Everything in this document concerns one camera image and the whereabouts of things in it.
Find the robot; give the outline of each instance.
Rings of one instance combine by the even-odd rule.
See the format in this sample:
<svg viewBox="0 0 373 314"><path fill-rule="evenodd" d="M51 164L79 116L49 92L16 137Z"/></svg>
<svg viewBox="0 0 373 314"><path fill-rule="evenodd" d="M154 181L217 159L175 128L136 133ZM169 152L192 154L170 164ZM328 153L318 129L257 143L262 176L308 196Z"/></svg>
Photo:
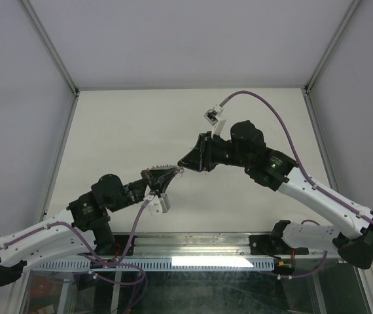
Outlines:
<svg viewBox="0 0 373 314"><path fill-rule="evenodd" d="M220 137L226 121L222 115L224 105L238 94L250 94L273 111L285 130L295 159L267 147L263 133L250 121L234 124L229 140ZM56 216L15 234L0 236L0 287L45 262L86 252L86 243L101 254L114 242L108 211L115 212L146 200L153 215L167 213L170 204L166 189L178 173L184 169L210 172L218 164L244 168L255 183L296 199L331 223L312 226L280 220L269 237L268 250L272 254L278 247L311 248L337 252L358 268L371 266L373 209L345 198L306 172L284 123L268 102L254 93L240 91L204 116L213 129L199 134L195 147L177 166L143 170L141 179L126 185L116 175L104 175L92 185L91 191L72 201ZM75 230L84 241L75 236Z"/></svg>

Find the gray wall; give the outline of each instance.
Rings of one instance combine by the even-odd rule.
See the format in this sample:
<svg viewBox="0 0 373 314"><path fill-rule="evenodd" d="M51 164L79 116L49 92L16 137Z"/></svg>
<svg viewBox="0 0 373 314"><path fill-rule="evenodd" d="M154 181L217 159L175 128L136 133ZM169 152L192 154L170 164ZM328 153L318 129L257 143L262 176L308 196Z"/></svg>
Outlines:
<svg viewBox="0 0 373 314"><path fill-rule="evenodd" d="M373 207L373 1L363 1L312 94L340 192Z"/></svg>
<svg viewBox="0 0 373 314"><path fill-rule="evenodd" d="M34 223L70 104L18 1L0 0L0 235Z"/></svg>

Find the white glowing rectangle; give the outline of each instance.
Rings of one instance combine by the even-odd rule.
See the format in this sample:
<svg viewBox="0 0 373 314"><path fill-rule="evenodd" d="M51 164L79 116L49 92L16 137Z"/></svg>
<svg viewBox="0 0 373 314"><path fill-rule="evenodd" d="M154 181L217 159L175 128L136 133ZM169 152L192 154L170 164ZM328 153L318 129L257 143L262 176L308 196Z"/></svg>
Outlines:
<svg viewBox="0 0 373 314"><path fill-rule="evenodd" d="M174 256L172 266L254 267L246 258L236 256Z"/></svg>

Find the light strip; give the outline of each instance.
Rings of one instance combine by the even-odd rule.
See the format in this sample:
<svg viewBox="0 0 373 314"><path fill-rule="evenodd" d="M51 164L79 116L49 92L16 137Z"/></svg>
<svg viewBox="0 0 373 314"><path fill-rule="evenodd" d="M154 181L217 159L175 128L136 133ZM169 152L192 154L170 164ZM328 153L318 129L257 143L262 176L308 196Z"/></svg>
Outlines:
<svg viewBox="0 0 373 314"><path fill-rule="evenodd" d="M174 256L172 266L254 267L246 258L236 256Z"/></svg>

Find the table surface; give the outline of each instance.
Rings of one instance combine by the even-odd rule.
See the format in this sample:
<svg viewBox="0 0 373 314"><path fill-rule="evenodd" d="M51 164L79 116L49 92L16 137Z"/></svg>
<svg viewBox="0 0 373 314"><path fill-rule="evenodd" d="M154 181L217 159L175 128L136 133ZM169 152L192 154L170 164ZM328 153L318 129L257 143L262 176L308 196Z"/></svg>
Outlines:
<svg viewBox="0 0 373 314"><path fill-rule="evenodd" d="M206 110L235 92L214 90L124 90L81 92L58 172L47 217L90 190L108 173L123 184L140 179L140 171L176 164L211 129ZM306 169L327 183L325 168L299 89L252 89L284 119ZM250 120L264 132L267 146L292 156L275 116L257 99L240 95L225 107L226 126ZM138 232L266 232L281 219L328 222L304 205L255 184L243 169L219 165L211 173L186 170L168 188L169 213L145 212ZM139 205L111 213L115 232L131 229Z"/></svg>

